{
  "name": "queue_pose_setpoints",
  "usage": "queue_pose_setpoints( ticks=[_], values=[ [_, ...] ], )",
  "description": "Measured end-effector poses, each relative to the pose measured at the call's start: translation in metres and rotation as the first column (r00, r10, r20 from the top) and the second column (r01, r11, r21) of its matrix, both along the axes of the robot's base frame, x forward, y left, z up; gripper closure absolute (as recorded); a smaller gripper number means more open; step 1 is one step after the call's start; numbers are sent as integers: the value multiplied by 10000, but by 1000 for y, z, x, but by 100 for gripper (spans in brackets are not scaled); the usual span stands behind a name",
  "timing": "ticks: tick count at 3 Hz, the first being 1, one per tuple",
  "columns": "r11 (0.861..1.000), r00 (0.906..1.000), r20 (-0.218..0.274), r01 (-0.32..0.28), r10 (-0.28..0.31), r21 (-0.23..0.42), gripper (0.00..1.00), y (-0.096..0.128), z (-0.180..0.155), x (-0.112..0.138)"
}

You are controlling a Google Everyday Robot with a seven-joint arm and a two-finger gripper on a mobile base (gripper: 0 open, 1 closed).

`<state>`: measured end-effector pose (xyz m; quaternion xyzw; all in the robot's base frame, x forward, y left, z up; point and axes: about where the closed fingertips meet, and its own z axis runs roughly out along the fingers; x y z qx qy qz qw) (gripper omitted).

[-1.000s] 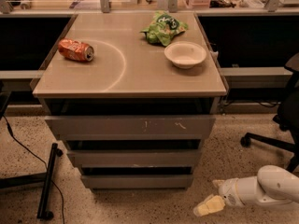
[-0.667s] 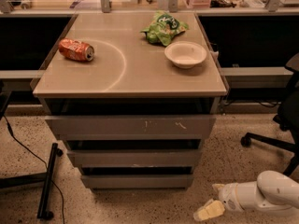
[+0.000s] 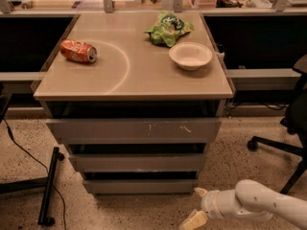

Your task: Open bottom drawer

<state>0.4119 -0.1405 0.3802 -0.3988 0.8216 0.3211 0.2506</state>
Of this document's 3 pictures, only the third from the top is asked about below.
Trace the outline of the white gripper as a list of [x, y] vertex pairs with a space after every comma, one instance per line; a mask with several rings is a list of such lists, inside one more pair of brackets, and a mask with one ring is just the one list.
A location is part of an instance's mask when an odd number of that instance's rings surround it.
[[180, 225], [179, 230], [196, 230], [204, 226], [210, 219], [223, 219], [224, 201], [226, 193], [214, 190], [207, 192], [205, 189], [197, 187], [195, 193], [201, 197], [202, 211], [193, 210], [187, 219]]

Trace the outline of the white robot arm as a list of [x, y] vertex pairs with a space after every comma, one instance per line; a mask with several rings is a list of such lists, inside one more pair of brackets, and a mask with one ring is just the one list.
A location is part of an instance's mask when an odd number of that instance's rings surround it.
[[280, 194], [254, 180], [241, 180], [234, 189], [206, 191], [196, 188], [201, 208], [193, 210], [179, 230], [197, 230], [209, 219], [235, 217], [256, 222], [279, 216], [301, 230], [307, 230], [307, 202]]

